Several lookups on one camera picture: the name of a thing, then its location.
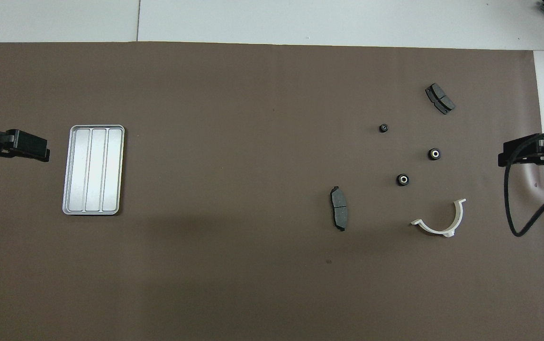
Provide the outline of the silver metal ribbed tray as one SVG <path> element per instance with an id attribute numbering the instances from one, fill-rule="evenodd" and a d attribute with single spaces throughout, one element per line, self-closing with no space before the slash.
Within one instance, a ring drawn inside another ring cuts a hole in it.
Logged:
<path id="1" fill-rule="evenodd" d="M 122 125 L 71 127 L 62 201 L 66 215 L 119 212 L 124 144 Z"/>

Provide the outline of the short dark grey brake pad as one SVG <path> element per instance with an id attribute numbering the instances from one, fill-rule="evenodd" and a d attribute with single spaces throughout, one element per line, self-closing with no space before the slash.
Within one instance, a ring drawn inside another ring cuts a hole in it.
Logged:
<path id="1" fill-rule="evenodd" d="M 428 86 L 425 92 L 433 106 L 439 112 L 441 112 L 441 114 L 447 115 L 456 108 L 454 102 L 446 95 L 445 91 L 443 91 L 443 89 L 437 83 L 433 83 Z"/>

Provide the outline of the long dark grey brake pad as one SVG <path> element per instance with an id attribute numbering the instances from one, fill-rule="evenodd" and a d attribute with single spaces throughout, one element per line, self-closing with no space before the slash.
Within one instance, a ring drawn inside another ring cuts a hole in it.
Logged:
<path id="1" fill-rule="evenodd" d="M 333 222 L 335 228 L 341 232 L 346 230 L 348 225 L 348 207 L 345 194 L 339 186 L 332 188 L 330 192 L 331 209 L 333 211 Z"/>

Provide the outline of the brown paper table mat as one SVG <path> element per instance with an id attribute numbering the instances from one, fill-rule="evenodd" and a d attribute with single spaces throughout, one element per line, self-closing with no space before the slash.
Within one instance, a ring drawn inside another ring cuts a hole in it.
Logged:
<path id="1" fill-rule="evenodd" d="M 76 125 L 125 128 L 116 215 L 62 211 Z M 497 165 L 542 130 L 531 51 L 0 43 L 7 129 L 51 159 L 0 158 L 0 341 L 544 341 Z"/>

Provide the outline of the white curved plastic bracket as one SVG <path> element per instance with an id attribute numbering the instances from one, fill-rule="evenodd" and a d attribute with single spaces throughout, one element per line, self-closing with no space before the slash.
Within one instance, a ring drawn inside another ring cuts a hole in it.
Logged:
<path id="1" fill-rule="evenodd" d="M 461 198 L 454 201 L 454 219 L 452 220 L 452 223 L 443 230 L 434 230 L 430 228 L 422 219 L 415 219 L 410 222 L 410 224 L 412 226 L 418 226 L 420 229 L 422 229 L 422 231 L 429 234 L 440 235 L 445 238 L 453 237 L 455 235 L 456 229 L 460 227 L 460 224 L 463 220 L 463 203 L 466 201 L 466 198 Z"/>

